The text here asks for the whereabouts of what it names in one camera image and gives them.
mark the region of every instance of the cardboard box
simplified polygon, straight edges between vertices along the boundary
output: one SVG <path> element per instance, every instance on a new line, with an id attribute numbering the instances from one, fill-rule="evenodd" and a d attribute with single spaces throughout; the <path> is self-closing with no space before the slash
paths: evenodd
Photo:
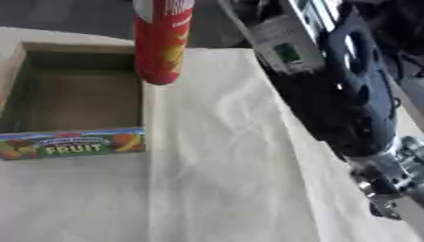
<path id="1" fill-rule="evenodd" d="M 15 54 L 0 80 L 0 158 L 145 150 L 132 47 L 23 43 Z"/>

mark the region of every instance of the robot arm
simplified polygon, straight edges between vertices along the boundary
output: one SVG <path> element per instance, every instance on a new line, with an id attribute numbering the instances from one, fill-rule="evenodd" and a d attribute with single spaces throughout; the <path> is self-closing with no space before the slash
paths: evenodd
<path id="1" fill-rule="evenodd" d="M 351 165 L 372 214 L 424 227 L 398 209 L 402 199 L 424 209 L 424 143 L 397 136 L 391 76 L 356 9 L 342 0 L 220 1 L 293 113 Z M 256 17 L 240 18 L 243 8 Z"/>

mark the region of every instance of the table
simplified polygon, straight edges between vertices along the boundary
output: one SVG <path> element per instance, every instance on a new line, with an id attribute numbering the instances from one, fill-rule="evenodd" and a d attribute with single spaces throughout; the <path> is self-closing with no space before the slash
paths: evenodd
<path id="1" fill-rule="evenodd" d="M 0 36 L 0 80 L 21 40 L 132 44 Z M 0 241 L 418 241 L 369 214 L 346 164 L 305 131 L 251 50 L 188 49 L 176 83 L 146 85 L 146 105 L 149 153 L 0 162 Z M 403 109 L 399 124 L 421 133 Z"/>

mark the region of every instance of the red can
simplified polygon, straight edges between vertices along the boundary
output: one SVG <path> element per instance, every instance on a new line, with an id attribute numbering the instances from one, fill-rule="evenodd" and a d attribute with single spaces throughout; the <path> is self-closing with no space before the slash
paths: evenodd
<path id="1" fill-rule="evenodd" d="M 133 0 L 135 66 L 146 82 L 165 85 L 180 74 L 194 0 Z"/>

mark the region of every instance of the dark background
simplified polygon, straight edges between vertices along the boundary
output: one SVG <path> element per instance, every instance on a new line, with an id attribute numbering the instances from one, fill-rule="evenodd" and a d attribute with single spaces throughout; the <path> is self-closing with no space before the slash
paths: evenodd
<path id="1" fill-rule="evenodd" d="M 0 26 L 132 39 L 131 0 L 0 0 Z M 189 45 L 224 47 L 240 37 L 216 0 L 197 0 Z"/>

